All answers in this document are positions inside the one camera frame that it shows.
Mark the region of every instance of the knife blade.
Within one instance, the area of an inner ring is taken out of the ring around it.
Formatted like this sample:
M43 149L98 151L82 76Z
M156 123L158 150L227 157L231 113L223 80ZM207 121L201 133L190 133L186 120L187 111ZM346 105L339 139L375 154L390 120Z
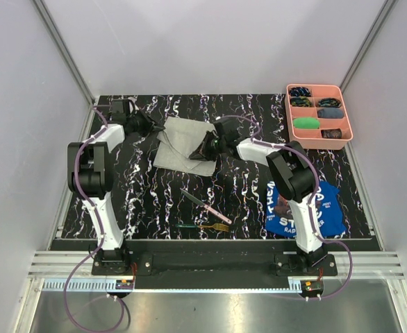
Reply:
M189 194L186 190L181 189L181 192L184 196L186 196L188 199L190 199L190 201L192 201L193 203L195 203L196 205L205 207L205 209L210 212L211 214L217 216L219 219L223 220L223 222L227 223L227 224L232 224L232 220L230 220L228 217L224 216L223 214L219 213L217 210L215 210L214 208L212 208L211 206L207 205L206 203L203 203L202 201L200 201L198 198L196 198L195 196Z

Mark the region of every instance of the gray wall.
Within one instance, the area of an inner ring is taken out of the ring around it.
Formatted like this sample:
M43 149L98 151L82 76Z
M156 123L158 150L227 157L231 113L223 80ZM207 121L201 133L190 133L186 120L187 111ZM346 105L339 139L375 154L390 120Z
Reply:
M98 94L341 83L383 0L45 0Z
M86 111L31 2L0 1L0 333L49 237Z
M407 277L407 0L395 7L344 97L385 246L399 253Z

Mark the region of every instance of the marble pattern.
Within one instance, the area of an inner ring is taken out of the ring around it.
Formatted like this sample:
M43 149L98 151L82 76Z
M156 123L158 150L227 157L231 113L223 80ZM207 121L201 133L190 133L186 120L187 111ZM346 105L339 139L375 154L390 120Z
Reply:
M264 95L170 95L130 96L136 104L160 123L167 117L182 117L212 122L218 116L238 114L257 121L263 127L259 139L287 142L288 130L283 94ZM102 96L99 104L113 98ZM96 117L91 132L100 126ZM254 133L254 126L240 121L241 135ZM158 148L156 136L134 133L113 151L115 181L113 207L127 239L274 239L281 236L265 227L265 192L272 179L266 166L237 161L229 157L217 160L212 177L201 177L153 166ZM342 151L309 151L309 158L326 180L340 189L339 203L347 227L345 238L369 238L369 228L351 169ZM181 195L184 188L233 220L230 232L179 230L177 223L218 222L212 214ZM95 231L81 201L73 196L62 238L91 239Z

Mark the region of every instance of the fork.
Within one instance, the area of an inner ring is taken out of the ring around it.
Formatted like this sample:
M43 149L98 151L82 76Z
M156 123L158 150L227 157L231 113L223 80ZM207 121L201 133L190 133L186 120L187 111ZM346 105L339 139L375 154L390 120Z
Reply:
M224 225L222 223L215 223L213 225L198 225L199 228L213 228L214 230L217 231L223 231L223 232L228 232L229 231L229 227L227 225Z

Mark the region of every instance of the cable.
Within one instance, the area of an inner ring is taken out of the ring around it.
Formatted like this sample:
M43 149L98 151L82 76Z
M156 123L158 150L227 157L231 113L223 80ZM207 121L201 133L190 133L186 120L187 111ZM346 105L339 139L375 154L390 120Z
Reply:
M280 145L280 144L272 144L272 143L269 143L269 142L264 142L264 141L257 140L255 137L256 137L256 135L258 135L261 132L262 128L258 123L255 123L254 121L252 121L252 120L250 120L250 119L248 119L246 117L238 116L238 115L229 115L229 116L224 116L222 118L231 118L231 117L247 120L247 121L249 121L250 123L252 123L253 125L255 125L257 127L258 130L251 136L251 141L254 144L257 144L259 146L265 146L265 147L276 148L276 149L284 149L286 151L290 151L291 153L294 153L294 154L298 155L305 162L307 162L308 167L310 168L310 170L312 171L312 173L313 173L313 175L315 177L315 188L313 189L313 192L312 192L310 198L308 199L308 204L307 204L308 212L309 212L309 216L310 216L310 224L311 224L311 227L312 227L313 234L315 234L316 238L318 238L324 244L338 244L338 245L341 245L346 250L346 252L347 252L347 254L349 256L349 263L350 263L349 273L347 274L347 278L346 278L344 284L337 291L334 291L330 295L324 296L323 298L329 299L329 298L332 298L332 297L338 295L349 284L350 279L351 279L351 274L353 272L354 263L353 263L353 258L351 256L351 251L350 251L349 247L344 242L338 241L338 240L324 239L321 236L321 234L316 231L315 218L313 217L314 216L313 215L313 208L314 208L315 204L311 203L311 202L315 198L317 190L319 188L319 178L317 177L317 172L316 172L316 169L313 166L312 162L303 153L300 153L299 151L297 151L297 150L295 150L293 148L290 148L290 147L287 147L287 146L284 146L284 145Z
M122 312L120 314L120 318L117 322L117 324L115 324L112 328L110 328L109 330L103 330L103 331L95 331L95 330L90 330L86 327L83 327L82 325L80 325L79 323L77 323L77 321L75 320L74 316L72 315L71 311L69 310L69 306L67 304L67 286L69 284L69 281L72 279L72 276L74 276L75 272L80 268L81 265L83 265L89 258L92 258L94 255L97 254L97 252L99 252L99 250L101 249L101 247L103 246L103 243L105 241L104 238L104 230L103 230L103 223L101 221L100 218L100 214L99 211L97 209L97 207L95 206L95 204L92 202L92 200L90 199L90 197L88 197L88 195L86 195L86 193L83 191L81 184L80 184L80 180L78 177L78 171L79 171L79 167L80 167L80 157L83 153L83 151L85 150L85 148L88 146L88 144L90 144L91 142L93 142L95 140L95 137L98 137L100 135L102 135L103 133L106 132L106 129L108 128L108 122L106 121L106 118L102 115L102 113L100 111L98 111L97 106L93 107L93 110L96 112L96 114L99 116L99 118L103 121L103 125L100 128L100 130L95 133L93 136L91 136L89 139L85 140L83 142L83 144L81 145L81 147L79 148L77 154L76 154L76 159L74 162L74 181L76 184L76 188L77 191L79 192L79 194L87 201L89 202L89 204L94 208L94 213L95 216L97 218L97 222L99 224L99 231L100 234L98 234L99 238L100 238L100 243L99 245L96 247L96 249L94 251L92 251L89 255L87 255L84 259L82 259L72 270L72 272L68 275L67 279L66 279L66 283L65 283L65 287L63 288L63 301L65 304L65 311L66 314L68 316L68 318L70 319L70 321L80 330L83 330L84 332L89 332L89 333L109 333L109 332L113 332L115 331L120 324L123 321L123 317L124 317L124 313L125 313L125 309L127 308L125 302L123 300L121 300L120 298L118 298L117 296L114 297L114 301L118 301L120 306L122 307Z

